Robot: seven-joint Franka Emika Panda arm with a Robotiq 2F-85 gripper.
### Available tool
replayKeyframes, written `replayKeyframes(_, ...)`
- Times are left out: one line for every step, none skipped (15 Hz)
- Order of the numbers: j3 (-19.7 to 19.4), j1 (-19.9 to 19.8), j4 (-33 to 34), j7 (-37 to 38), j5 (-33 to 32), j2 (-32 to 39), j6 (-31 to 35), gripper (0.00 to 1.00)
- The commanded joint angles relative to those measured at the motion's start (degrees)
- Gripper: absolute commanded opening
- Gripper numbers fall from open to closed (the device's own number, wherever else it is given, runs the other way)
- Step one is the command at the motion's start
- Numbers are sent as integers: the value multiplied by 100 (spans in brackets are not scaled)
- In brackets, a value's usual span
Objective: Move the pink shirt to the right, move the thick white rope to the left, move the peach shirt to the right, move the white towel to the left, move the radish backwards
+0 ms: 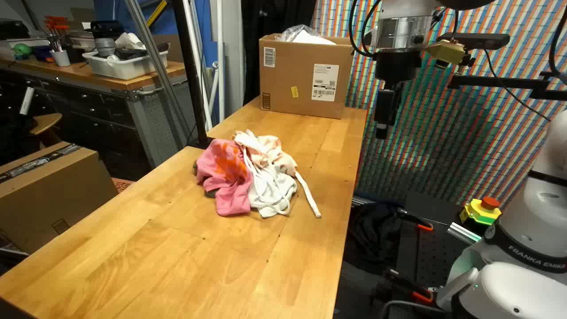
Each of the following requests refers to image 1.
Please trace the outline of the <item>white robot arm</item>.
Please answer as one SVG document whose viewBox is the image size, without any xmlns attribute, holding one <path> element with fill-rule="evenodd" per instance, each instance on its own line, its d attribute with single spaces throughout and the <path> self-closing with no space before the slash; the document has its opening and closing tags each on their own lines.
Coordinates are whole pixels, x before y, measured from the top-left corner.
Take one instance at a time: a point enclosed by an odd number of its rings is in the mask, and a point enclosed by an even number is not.
<svg viewBox="0 0 567 319">
<path fill-rule="evenodd" d="M 493 0 L 374 0 L 378 32 L 358 53 L 378 60 L 378 78 L 395 87 L 411 78 L 401 58 L 424 48 L 429 14 L 470 10 Z M 550 120 L 546 140 L 509 207 L 456 258 L 433 312 L 472 319 L 567 319 L 567 111 Z"/>
</svg>

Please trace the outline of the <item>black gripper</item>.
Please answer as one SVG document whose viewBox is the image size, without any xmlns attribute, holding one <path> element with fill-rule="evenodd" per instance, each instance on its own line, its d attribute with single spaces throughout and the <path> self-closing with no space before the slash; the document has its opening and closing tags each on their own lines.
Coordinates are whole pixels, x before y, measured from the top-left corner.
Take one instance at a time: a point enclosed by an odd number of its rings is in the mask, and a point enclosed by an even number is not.
<svg viewBox="0 0 567 319">
<path fill-rule="evenodd" d="M 420 65 L 418 51 L 380 51 L 376 55 L 376 78 L 385 83 L 374 101 L 376 136 L 380 140 L 385 140 L 395 124 L 404 83 L 415 78 Z"/>
</svg>

